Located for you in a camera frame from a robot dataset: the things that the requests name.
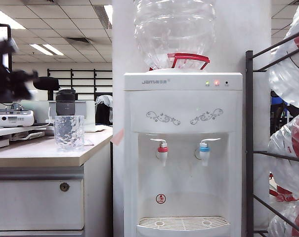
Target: glass cup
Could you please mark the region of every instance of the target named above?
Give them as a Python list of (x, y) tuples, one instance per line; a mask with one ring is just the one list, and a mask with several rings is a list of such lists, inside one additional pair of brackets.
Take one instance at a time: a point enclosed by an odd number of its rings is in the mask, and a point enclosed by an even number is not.
[(55, 142), (62, 151), (83, 150), (84, 116), (55, 116)]

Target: hot water tap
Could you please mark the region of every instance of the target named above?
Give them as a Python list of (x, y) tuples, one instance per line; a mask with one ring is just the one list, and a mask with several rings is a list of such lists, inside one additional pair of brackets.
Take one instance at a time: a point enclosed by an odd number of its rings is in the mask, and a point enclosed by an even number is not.
[(160, 142), (160, 146), (157, 149), (156, 157), (162, 162), (163, 166), (166, 166), (168, 158), (168, 146), (167, 142), (163, 139), (150, 139), (151, 141)]
[(195, 157), (202, 161), (203, 166), (208, 166), (209, 165), (209, 158), (210, 158), (210, 151), (211, 150), (210, 150), (207, 142), (214, 142), (214, 141), (218, 141), (218, 140), (220, 140), (220, 138), (203, 139), (200, 142), (200, 147), (196, 150)]

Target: drip tray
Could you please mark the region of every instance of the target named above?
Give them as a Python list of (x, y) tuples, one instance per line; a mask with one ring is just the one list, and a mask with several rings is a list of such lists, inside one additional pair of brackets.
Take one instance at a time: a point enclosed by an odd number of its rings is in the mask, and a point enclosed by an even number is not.
[(219, 216), (142, 218), (138, 224), (139, 227), (172, 231), (205, 230), (228, 225), (230, 223)]

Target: brand logo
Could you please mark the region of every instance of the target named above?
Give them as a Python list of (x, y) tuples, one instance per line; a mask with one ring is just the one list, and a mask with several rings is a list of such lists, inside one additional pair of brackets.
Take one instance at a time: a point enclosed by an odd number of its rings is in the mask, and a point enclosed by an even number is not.
[(167, 84), (167, 80), (144, 80), (142, 84)]

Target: wall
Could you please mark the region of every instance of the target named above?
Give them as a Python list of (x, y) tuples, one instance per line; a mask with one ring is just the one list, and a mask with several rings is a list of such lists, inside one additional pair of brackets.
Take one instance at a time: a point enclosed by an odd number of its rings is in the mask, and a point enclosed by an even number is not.
[[(124, 73), (145, 72), (148, 67), (143, 63), (133, 38), (133, 1), (113, 0), (113, 78), (114, 98), (114, 134), (124, 127)], [(209, 72), (241, 72), (245, 74), (245, 51), (258, 52), (271, 44), (271, 1), (270, 0), (217, 0), (216, 38), (208, 55), (211, 64)], [(269, 61), (269, 55), (264, 55), (255, 61), (256, 68)], [(266, 149), (269, 141), (269, 86), (266, 74), (255, 77), (255, 148)], [(123, 206), (123, 166), (124, 142), (114, 148), (114, 234), (122, 237), (124, 234)], [(257, 159), (261, 165), (264, 159)], [(267, 168), (261, 169), (260, 184), (256, 192), (261, 198), (268, 196)], [(267, 212), (256, 207), (257, 226), (266, 225)]]
[[(13, 63), (12, 68), (13, 68), (13, 70), (17, 70), (17, 69), (25, 70), (29, 73), (31, 73), (32, 70), (36, 70), (40, 77), (46, 77), (47, 76), (47, 68), (59, 69), (59, 70), (60, 69), (111, 70), (112, 63), (58, 63), (58, 64), (56, 64), (56, 63)], [(59, 73), (57, 76), (61, 77), (61, 78), (67, 77), (67, 75), (65, 75), (65, 73)], [(32, 83), (28, 83), (28, 88), (30, 90), (36, 90)], [(34, 99), (35, 100), (47, 100), (47, 92), (38, 90)]]

